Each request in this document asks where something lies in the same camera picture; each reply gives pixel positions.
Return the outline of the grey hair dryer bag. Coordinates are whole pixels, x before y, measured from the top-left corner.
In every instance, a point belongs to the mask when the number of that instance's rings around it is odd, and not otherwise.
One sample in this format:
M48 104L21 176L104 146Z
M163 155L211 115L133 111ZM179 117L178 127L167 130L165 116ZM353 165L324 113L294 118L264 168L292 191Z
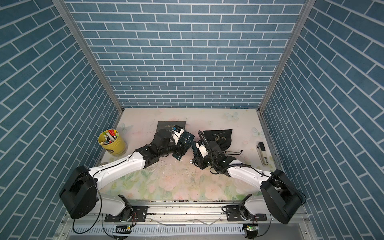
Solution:
M185 128L186 121L158 121L156 132L160 130L167 130L168 132L171 132L175 125Z

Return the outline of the black hair dryer bag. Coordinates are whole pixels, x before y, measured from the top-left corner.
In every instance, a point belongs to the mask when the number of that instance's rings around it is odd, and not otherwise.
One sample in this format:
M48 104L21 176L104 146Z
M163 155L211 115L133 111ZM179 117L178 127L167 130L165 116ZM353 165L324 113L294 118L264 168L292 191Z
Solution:
M226 151L232 143L232 129L203 131L208 142L215 141L222 151Z

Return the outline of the black bag drawstring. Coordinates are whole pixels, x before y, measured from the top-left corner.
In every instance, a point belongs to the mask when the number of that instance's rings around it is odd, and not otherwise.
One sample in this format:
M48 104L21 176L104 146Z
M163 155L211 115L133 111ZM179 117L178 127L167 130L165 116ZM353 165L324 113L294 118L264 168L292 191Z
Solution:
M241 155L242 153L243 153L243 150L240 150L237 152L234 152L234 151L226 151L225 152L226 155L234 155L234 156Z

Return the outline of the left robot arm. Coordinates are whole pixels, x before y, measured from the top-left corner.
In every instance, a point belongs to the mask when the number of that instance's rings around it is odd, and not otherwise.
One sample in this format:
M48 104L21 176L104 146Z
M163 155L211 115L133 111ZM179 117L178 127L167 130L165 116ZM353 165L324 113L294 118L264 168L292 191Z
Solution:
M143 170L157 163L161 157L176 154L178 160L188 150L181 137L184 128L174 126L172 131L160 130L148 145L136 149L130 156L112 163L87 168L77 167L71 173L59 197L73 220L88 214L107 214L128 221L132 216L132 205L123 195L102 195L100 190L111 182L130 173Z

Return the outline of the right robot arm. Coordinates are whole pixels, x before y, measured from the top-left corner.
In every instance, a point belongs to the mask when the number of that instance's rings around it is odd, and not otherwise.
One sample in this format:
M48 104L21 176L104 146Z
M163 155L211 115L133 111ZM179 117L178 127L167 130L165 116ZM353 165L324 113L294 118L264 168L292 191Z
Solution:
M270 214L282 224L288 224L307 196L296 189L281 170L258 170L228 155L216 141L209 141L205 133L198 131L200 140L195 143L193 163L200 169L210 167L214 175L226 175L249 184L261 191L263 200L249 194L239 204L237 214L251 221L258 214Z

